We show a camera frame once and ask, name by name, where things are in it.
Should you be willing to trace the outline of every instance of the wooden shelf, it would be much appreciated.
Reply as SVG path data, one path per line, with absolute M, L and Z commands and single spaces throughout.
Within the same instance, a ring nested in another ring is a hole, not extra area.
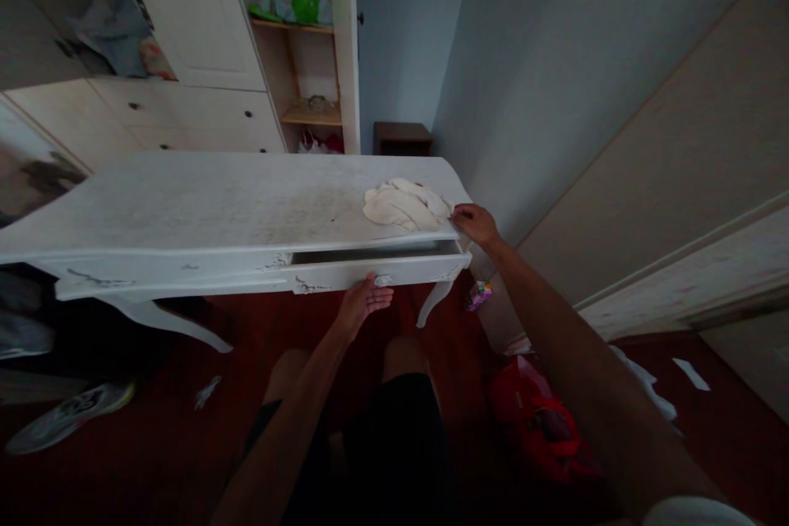
M 339 103 L 335 106 L 327 104 L 323 113 L 316 113 L 307 107 L 307 103 L 301 101 L 285 112 L 279 118 L 282 123 L 304 123 L 305 125 L 327 125 L 342 126 L 343 114 L 340 112 Z
M 322 33 L 323 35 L 333 35 L 335 30 L 333 27 L 322 27 L 312 25 L 294 25 L 291 23 L 278 23 L 273 21 L 263 21 L 262 19 L 250 18 L 250 22 L 254 26 L 264 26 L 271 29 L 289 29 L 289 30 L 302 30 L 307 33 Z

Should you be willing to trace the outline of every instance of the small wooden stool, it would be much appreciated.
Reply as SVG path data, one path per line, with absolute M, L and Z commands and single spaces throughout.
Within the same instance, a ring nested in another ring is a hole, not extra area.
M 433 136 L 421 123 L 375 122 L 374 154 L 382 156 L 430 156 Z

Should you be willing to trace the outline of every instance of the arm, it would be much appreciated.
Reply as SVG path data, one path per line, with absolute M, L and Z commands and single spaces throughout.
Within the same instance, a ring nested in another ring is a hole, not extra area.
M 367 316 L 392 302 L 394 290 L 373 281 L 369 274 L 345 293 L 336 321 L 233 476 L 212 524 L 279 524 L 345 350 Z
M 551 381 L 604 463 L 623 509 L 636 523 L 659 501 L 724 501 L 641 385 L 600 336 L 498 233 L 478 205 L 452 220 L 493 259 L 526 335 Z

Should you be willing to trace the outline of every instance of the forearm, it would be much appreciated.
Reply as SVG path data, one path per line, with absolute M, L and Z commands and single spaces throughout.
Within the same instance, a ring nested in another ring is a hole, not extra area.
M 230 482 L 213 524 L 279 524 L 353 337 L 333 325 Z
M 551 382 L 605 464 L 628 515 L 641 519 L 652 505 L 674 495 L 721 499 L 635 377 L 586 321 L 503 241 L 488 254 Z

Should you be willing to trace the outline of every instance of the hand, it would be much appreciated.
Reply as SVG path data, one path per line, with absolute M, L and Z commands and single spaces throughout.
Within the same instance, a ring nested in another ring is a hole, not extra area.
M 345 293 L 343 303 L 339 305 L 335 326 L 348 331 L 352 341 L 371 312 L 387 308 L 392 303 L 395 291 L 392 288 L 377 288 L 375 282 L 375 274 L 368 273 L 363 282 Z
M 498 242 L 502 242 L 493 216 L 479 205 L 457 205 L 452 212 L 451 219 L 485 252 L 488 252 Z

